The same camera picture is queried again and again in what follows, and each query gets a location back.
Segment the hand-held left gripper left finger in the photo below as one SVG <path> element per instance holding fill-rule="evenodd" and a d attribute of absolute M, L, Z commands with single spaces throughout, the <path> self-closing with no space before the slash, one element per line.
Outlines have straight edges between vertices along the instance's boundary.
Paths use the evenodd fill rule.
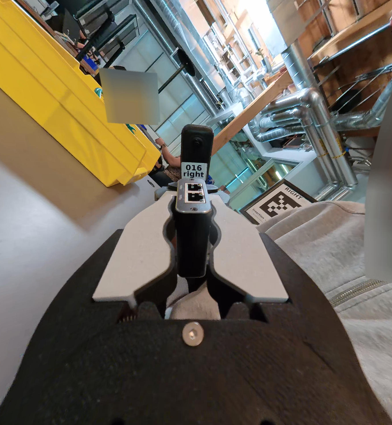
<path fill-rule="evenodd" d="M 163 195 L 125 226 L 92 299 L 96 302 L 165 302 L 177 285 L 167 238 L 173 195 Z"/>

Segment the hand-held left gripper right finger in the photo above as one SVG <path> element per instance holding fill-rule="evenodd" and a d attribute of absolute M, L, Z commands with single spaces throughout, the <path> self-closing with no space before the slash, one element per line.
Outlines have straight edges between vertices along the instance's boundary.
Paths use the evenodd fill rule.
<path fill-rule="evenodd" d="M 210 252 L 213 276 L 249 303 L 284 303 L 289 295 L 256 226 L 210 196 L 218 238 Z"/>

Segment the black ethernet adapter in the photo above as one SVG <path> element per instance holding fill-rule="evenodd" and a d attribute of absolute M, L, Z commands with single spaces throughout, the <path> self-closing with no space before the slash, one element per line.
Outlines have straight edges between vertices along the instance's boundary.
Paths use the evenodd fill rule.
<path fill-rule="evenodd" d="M 183 178 L 177 183 L 173 209 L 176 229 L 177 273 L 202 278 L 206 273 L 213 209 L 203 178 Z"/>

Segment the yellow plastic bin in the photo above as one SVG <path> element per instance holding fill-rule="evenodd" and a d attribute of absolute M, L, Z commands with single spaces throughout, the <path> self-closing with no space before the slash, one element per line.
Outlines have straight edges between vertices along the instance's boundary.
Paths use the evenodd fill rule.
<path fill-rule="evenodd" d="M 0 1 L 0 88 L 106 187 L 149 175 L 160 156 L 137 125 L 107 122 L 99 84 L 13 1 Z"/>

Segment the framed black-white marker sign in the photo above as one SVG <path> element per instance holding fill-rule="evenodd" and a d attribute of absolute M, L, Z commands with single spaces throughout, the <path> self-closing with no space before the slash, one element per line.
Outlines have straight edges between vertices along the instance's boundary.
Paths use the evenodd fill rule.
<path fill-rule="evenodd" d="M 285 212 L 316 203 L 317 200 L 286 179 L 269 188 L 239 210 L 249 222 L 261 225 Z"/>

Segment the person's grey hoodie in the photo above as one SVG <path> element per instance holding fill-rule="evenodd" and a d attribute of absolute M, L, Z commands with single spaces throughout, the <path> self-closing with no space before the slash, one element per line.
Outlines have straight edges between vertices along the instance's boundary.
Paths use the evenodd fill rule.
<path fill-rule="evenodd" d="M 338 313 L 369 383 L 392 419 L 392 284 L 364 275 L 362 204 L 324 201 L 259 226 L 318 285 Z"/>

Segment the black disc on rod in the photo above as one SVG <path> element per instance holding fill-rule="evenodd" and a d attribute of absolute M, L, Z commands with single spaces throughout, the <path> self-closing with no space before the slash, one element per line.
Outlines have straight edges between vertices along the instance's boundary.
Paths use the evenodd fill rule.
<path fill-rule="evenodd" d="M 187 75 L 190 77 L 195 76 L 195 67 L 193 66 L 193 63 L 187 53 L 181 49 L 177 48 L 176 55 L 179 59 L 180 66 L 179 68 L 167 79 L 165 83 L 161 85 L 161 87 L 158 89 L 158 94 L 160 94 L 182 71 L 185 71 Z"/>

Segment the silver pipe cluster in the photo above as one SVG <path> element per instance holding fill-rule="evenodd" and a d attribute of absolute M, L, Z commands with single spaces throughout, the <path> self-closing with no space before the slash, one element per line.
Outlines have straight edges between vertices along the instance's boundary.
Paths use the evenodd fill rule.
<path fill-rule="evenodd" d="M 261 110 L 270 124 L 298 121 L 308 137 L 327 179 L 315 196 L 318 201 L 342 201 L 358 185 L 356 175 L 345 158 L 341 138 L 332 123 L 323 97 L 316 88 L 303 88 L 272 101 Z"/>

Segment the silver spiral ventilation duct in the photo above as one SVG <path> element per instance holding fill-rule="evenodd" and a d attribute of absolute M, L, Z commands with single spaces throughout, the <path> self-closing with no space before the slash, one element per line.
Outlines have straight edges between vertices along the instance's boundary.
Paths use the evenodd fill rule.
<path fill-rule="evenodd" d="M 188 55 L 195 76 L 184 78 L 210 116 L 230 108 L 226 75 L 207 39 L 210 27 L 196 1 L 151 0 L 132 4 L 171 59 L 177 61 L 178 48 Z"/>

